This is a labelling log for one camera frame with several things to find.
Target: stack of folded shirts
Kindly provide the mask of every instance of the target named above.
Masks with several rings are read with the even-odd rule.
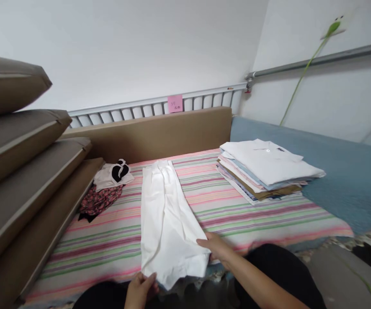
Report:
[[[300,192],[326,173],[273,142],[260,139],[221,145],[218,171],[248,201]]]

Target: green cable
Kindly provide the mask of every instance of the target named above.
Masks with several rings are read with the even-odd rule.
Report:
[[[346,261],[344,261],[337,253],[334,252],[334,250],[331,250],[331,252],[336,256],[337,259],[339,259],[341,262],[343,262],[343,264],[354,274],[356,275],[366,286],[367,290],[370,292],[371,294],[371,286],[370,284],[367,282],[367,280],[365,280],[359,273],[357,273]]]
[[[327,31],[327,34],[326,34],[326,37],[324,38],[324,41],[321,43],[321,45],[319,46],[319,48],[317,49],[317,51],[314,53],[314,55],[311,57],[310,61],[307,63],[307,66],[305,67],[304,69],[304,72],[302,73],[301,77],[300,77],[300,80],[298,81],[297,83],[297,86],[293,92],[293,95],[291,96],[291,100],[290,100],[290,103],[288,103],[288,106],[287,106],[287,109],[285,110],[285,113],[284,113],[284,117],[281,119],[281,122],[280,122],[280,125],[283,124],[284,122],[284,119],[285,119],[285,116],[287,116],[287,113],[288,113],[288,110],[290,109],[290,106],[291,106],[291,103],[293,102],[293,99],[294,99],[294,96],[297,92],[297,89],[298,89],[298,86],[300,85],[300,82],[302,80],[302,78],[304,77],[305,75],[305,72],[307,72],[307,69],[308,67],[310,66],[311,64],[311,61],[315,58],[315,56],[318,54],[318,52],[320,51],[320,49],[324,46],[324,44],[327,42],[327,40],[330,38],[330,36],[332,35],[332,33],[334,31],[337,30],[337,28],[340,26],[340,22],[339,21],[336,21],[335,23],[333,23],[330,28],[328,29]]]

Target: person's left hand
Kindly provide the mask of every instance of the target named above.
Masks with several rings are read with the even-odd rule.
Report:
[[[155,282],[157,273],[148,278],[139,272],[128,285],[127,297],[124,309],[144,309],[147,300],[153,298],[160,289]]]

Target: white metal railing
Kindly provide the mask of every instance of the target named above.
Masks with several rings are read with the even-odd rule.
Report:
[[[230,106],[238,113],[241,95],[247,83],[189,92],[182,95],[183,110],[192,111],[217,106]],[[72,118],[71,128],[88,127],[95,124],[168,114],[167,97],[98,106],[68,112]]]

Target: beige cushion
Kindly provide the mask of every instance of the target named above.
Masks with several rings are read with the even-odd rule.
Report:
[[[0,116],[0,180],[50,146],[68,127],[63,110],[28,110]]]
[[[51,85],[42,67],[0,58],[0,115],[31,104]]]
[[[0,309],[32,287],[103,163],[82,162],[0,256]]]
[[[0,182],[0,254],[90,149],[84,137],[55,142]]]
[[[89,158],[133,164],[219,148],[229,142],[231,120],[231,108],[220,106],[68,129],[61,138],[89,137]]]

